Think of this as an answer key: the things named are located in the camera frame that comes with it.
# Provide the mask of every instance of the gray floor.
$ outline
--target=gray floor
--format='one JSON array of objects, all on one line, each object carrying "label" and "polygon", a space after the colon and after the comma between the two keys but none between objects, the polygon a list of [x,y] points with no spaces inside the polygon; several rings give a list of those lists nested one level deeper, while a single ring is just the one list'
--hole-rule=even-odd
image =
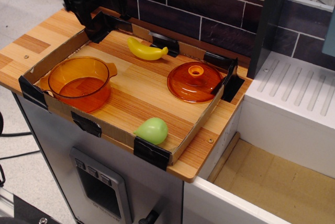
[{"label": "gray floor", "polygon": [[[0,0],[0,49],[62,8],[62,0]],[[12,93],[0,86],[3,133],[29,131]],[[32,136],[0,138],[0,159],[36,151]],[[4,188],[60,223],[75,223],[41,153],[0,160]]]}]

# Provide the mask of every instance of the orange pot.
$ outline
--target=orange pot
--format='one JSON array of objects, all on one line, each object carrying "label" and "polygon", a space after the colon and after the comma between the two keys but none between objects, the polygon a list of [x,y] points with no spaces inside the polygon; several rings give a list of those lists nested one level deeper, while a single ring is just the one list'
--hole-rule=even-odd
[{"label": "orange pot", "polygon": [[100,109],[110,96],[109,79],[117,74],[113,63],[93,57],[67,59],[40,80],[41,88],[58,100],[86,113]]}]

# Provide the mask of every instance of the toy pear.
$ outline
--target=toy pear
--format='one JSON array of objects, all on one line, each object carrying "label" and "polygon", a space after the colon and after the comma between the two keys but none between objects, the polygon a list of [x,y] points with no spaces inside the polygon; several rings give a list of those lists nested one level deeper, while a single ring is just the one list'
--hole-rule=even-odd
[{"label": "toy pear", "polygon": [[160,144],[168,136],[168,126],[161,118],[149,118],[134,134],[152,144]]}]

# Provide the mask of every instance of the pot lid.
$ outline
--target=pot lid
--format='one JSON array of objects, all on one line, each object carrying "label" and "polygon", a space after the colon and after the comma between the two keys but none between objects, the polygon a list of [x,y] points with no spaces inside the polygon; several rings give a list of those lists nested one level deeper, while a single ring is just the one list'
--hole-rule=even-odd
[{"label": "pot lid", "polygon": [[222,77],[214,67],[201,62],[184,63],[174,68],[167,77],[167,86],[177,98],[188,103],[212,100],[211,94]]}]

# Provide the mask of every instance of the yellow banana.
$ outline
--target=yellow banana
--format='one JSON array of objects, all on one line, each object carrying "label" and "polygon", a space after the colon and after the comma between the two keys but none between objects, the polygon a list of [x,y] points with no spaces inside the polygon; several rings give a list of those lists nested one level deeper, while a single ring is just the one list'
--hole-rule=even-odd
[{"label": "yellow banana", "polygon": [[143,45],[133,37],[129,37],[127,42],[131,53],[133,53],[138,58],[145,60],[157,60],[163,55],[166,55],[169,51],[167,47],[160,49]]}]

